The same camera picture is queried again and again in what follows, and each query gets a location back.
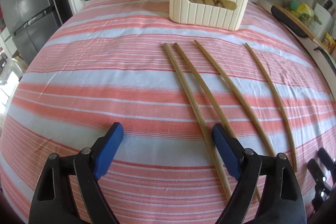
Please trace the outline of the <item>wooden cutting board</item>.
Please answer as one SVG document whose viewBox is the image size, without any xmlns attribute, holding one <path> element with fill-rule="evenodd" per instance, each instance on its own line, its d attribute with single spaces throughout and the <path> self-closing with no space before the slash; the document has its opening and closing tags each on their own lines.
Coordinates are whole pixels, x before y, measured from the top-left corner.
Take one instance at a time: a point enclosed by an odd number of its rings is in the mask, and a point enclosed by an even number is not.
<svg viewBox="0 0 336 224">
<path fill-rule="evenodd" d="M 271 14 L 278 19 L 282 24 L 288 27 L 300 38 L 309 38 L 316 45 L 322 48 L 326 53 L 329 53 L 327 48 L 318 40 L 318 38 L 311 32 L 311 30 L 302 23 L 298 18 L 291 14 L 286 9 L 280 7 L 279 5 L 273 5 L 270 8 Z"/>
</svg>

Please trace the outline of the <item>plastic bag with produce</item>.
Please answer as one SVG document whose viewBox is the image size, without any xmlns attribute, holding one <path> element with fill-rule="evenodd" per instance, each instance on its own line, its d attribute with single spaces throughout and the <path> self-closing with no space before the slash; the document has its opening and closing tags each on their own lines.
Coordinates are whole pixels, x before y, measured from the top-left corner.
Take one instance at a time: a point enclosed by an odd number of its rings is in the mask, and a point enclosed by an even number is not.
<svg viewBox="0 0 336 224">
<path fill-rule="evenodd" d="M 304 3 L 303 0 L 285 0 L 285 9 L 307 27 L 313 27 L 316 24 L 322 24 L 313 9 Z"/>
</svg>

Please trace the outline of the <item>pink striped tablecloth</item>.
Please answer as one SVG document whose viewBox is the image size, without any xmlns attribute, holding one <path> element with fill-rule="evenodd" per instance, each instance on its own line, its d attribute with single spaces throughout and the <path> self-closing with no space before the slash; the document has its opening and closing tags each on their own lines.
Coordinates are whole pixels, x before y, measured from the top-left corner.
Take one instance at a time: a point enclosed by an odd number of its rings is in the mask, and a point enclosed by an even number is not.
<svg viewBox="0 0 336 224">
<path fill-rule="evenodd" d="M 265 154 L 259 135 L 210 53 L 254 110 L 274 150 L 286 131 L 252 48 L 283 101 L 312 211 L 307 162 L 335 155 L 335 100 L 313 59 L 271 14 L 248 3 L 239 30 L 177 24 L 169 0 L 94 0 L 35 57 L 9 106 L 1 136 L 1 186 L 23 221 L 49 154 L 78 153 L 114 122 L 125 133 L 100 187 L 121 223 L 214 223 L 227 199 L 164 43 L 178 43 L 219 103 L 240 143 Z"/>
</svg>

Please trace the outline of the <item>grey refrigerator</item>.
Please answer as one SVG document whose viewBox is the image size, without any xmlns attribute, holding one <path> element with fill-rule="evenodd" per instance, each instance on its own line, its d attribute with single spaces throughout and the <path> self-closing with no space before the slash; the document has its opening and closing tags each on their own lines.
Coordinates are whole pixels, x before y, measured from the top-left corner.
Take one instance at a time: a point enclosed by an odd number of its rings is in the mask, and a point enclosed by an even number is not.
<svg viewBox="0 0 336 224">
<path fill-rule="evenodd" d="M 72 16 L 68 0 L 1 0 L 1 9 L 10 37 L 26 64 Z"/>
</svg>

